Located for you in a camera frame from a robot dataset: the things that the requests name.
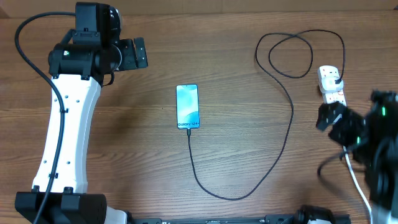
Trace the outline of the Galaxy S24 smartphone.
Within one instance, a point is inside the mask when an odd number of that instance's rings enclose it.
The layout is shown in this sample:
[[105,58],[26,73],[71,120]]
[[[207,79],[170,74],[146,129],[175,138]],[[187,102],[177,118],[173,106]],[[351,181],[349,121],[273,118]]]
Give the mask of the Galaxy S24 smartphone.
[[200,127],[197,84],[177,85],[176,105],[178,129],[196,129]]

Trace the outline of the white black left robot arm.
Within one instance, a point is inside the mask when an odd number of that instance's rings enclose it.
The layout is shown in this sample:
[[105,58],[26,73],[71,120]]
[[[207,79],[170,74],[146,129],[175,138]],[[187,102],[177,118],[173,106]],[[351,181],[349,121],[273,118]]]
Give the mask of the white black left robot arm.
[[104,77],[148,66],[144,39],[122,39],[120,12],[78,2],[75,27],[49,53],[44,80],[52,106],[44,153],[32,188],[18,192],[16,210],[31,223],[132,223],[131,213],[88,193],[86,156]]

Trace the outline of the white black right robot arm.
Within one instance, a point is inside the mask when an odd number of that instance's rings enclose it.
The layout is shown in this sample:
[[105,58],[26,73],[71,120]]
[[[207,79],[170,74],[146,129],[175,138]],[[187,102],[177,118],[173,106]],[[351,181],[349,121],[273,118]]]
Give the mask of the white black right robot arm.
[[374,90],[369,113],[361,116],[340,102],[323,103],[317,129],[332,129],[328,136],[343,151],[325,159],[317,171],[348,154],[364,166],[369,187],[371,223],[397,223],[397,93]]

